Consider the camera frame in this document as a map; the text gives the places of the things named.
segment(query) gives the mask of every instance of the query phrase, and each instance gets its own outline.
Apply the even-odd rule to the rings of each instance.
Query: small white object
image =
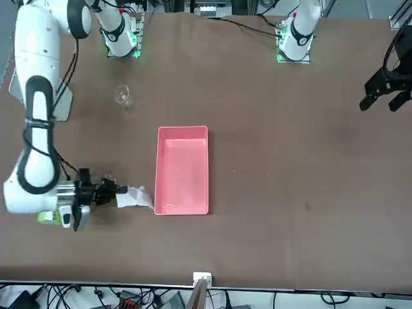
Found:
[[[44,214],[44,220],[45,221],[53,221],[53,212],[52,211],[46,211]]]
[[[206,280],[207,288],[212,288],[212,273],[211,272],[194,272],[193,273],[193,287],[199,280]]]
[[[150,195],[145,192],[144,186],[139,188],[128,187],[127,193],[116,194],[116,202],[118,208],[128,206],[141,206],[153,209],[153,202]]]
[[[69,205],[65,205],[65,206],[60,206],[59,207],[59,214],[60,217],[62,218],[62,226],[65,229],[68,229],[71,227],[71,206]],[[64,222],[65,219],[65,215],[69,214],[69,221],[68,222]]]

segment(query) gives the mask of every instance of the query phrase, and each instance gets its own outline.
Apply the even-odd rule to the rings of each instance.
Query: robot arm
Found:
[[[136,46],[129,38],[134,19],[120,14],[115,0],[88,1],[102,25],[106,44],[123,56]],[[53,110],[59,86],[60,34],[84,39],[91,14],[83,0],[16,0],[15,71],[26,106],[24,149],[3,184],[6,208],[12,213],[59,211],[63,227],[81,229],[89,205],[107,203],[120,190],[103,178],[93,185],[88,169],[74,182],[59,181],[60,162],[53,145]]]
[[[62,215],[68,214],[74,197],[68,201],[65,193],[59,201],[60,166],[53,146],[59,33],[70,33],[76,39],[87,37],[91,16],[81,1],[36,0],[20,5],[14,50],[15,69],[26,106],[24,149],[3,185],[5,204],[13,213],[59,210]]]
[[[126,56],[136,47],[136,41],[133,41],[129,35],[136,29],[134,17],[121,14],[115,0],[86,0],[86,2],[96,14],[106,45],[113,55]]]
[[[286,58],[300,61],[306,56],[321,12],[319,0],[300,0],[296,15],[286,20],[285,39],[279,47]]]

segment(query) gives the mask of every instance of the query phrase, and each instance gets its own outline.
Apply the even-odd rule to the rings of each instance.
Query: clear glass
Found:
[[[116,88],[115,100],[127,112],[132,112],[136,109],[136,103],[133,100],[127,85]]]

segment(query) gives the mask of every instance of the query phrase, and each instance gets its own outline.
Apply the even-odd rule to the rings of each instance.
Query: pink plastic container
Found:
[[[208,211],[207,127],[159,128],[154,213],[199,215]]]

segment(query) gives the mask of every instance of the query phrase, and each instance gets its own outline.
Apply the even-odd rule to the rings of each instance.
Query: table surface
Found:
[[[393,35],[385,20],[321,19],[311,65],[278,64],[271,37],[154,14],[131,61],[106,59],[95,27],[80,42],[57,149],[153,192],[158,128],[206,125],[210,215],[112,205],[74,233],[1,207],[0,277],[186,285],[207,271],[215,286],[412,292],[412,107],[358,107]],[[73,47],[62,40],[61,75]],[[128,116],[113,100],[125,83],[138,104]],[[3,182],[24,108],[6,87],[0,101]]]

